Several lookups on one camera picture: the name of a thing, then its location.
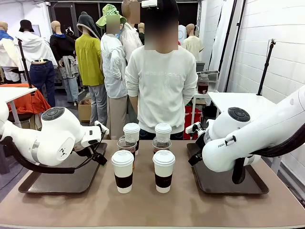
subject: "green bucket hat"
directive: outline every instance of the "green bucket hat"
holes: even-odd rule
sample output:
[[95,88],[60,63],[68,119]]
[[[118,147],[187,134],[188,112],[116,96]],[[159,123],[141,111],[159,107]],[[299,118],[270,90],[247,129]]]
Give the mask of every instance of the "green bucket hat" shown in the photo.
[[[114,5],[107,4],[103,7],[103,16],[96,22],[96,25],[100,28],[103,28],[106,25],[106,16],[107,15],[120,15],[119,11],[116,9]],[[126,18],[120,15],[121,24],[125,24],[127,22]]]

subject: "brown tabletop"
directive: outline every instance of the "brown tabletop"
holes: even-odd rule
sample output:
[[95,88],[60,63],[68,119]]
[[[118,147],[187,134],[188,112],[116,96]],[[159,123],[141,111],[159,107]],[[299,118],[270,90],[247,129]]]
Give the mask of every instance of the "brown tabletop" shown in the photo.
[[[108,140],[106,158],[117,150]],[[25,176],[0,203],[0,224],[40,227],[164,226],[164,227],[283,227],[305,225],[305,210],[265,164],[254,169],[270,192],[260,197],[209,196],[197,186],[188,164],[186,144],[173,141],[176,156],[172,187],[155,189],[151,141],[141,141],[132,190],[116,189],[111,163],[101,167],[89,191],[72,196],[28,195],[18,192]]]

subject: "plastic cup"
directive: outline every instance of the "plastic cup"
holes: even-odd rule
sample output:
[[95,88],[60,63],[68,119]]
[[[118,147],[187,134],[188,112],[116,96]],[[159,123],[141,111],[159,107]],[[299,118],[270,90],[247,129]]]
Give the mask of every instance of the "plastic cup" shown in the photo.
[[170,139],[171,138],[171,132],[172,132],[172,127],[167,124],[167,123],[159,123],[156,125],[154,128],[156,132],[156,137],[157,139]]
[[155,154],[159,150],[170,150],[172,142],[170,141],[170,139],[167,138],[161,138],[158,140],[157,137],[155,137],[152,141],[152,145],[153,145],[153,154]]
[[127,150],[131,152],[135,160],[135,148],[137,146],[137,141],[134,138],[130,137],[129,135],[123,135],[119,138],[117,146],[119,150]]
[[133,155],[127,150],[119,150],[111,157],[117,189],[120,193],[128,193],[132,189]]
[[175,155],[169,150],[159,150],[153,155],[156,189],[167,193],[171,189]]
[[135,155],[138,155],[139,153],[139,133],[140,133],[140,127],[136,123],[128,123],[123,128],[125,136],[130,136],[134,138],[137,141],[137,146],[135,148]]

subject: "orange cloth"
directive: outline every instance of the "orange cloth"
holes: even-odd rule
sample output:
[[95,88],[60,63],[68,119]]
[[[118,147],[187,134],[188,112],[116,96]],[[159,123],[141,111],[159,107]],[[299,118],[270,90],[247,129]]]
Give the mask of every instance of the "orange cloth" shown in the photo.
[[[27,83],[18,83],[18,84],[5,84],[0,85],[0,87],[29,87]],[[14,99],[15,107],[17,113],[32,113],[39,114],[50,109],[51,106],[45,100],[40,91],[35,91],[32,94],[26,94],[20,98]]]

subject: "yellow-green shirt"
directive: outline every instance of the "yellow-green shirt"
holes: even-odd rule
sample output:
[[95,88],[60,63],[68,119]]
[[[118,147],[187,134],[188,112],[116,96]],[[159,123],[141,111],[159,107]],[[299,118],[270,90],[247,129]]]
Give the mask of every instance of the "yellow-green shirt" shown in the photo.
[[75,51],[83,85],[97,86],[104,83],[101,72],[101,42],[99,39],[83,34],[75,42]]

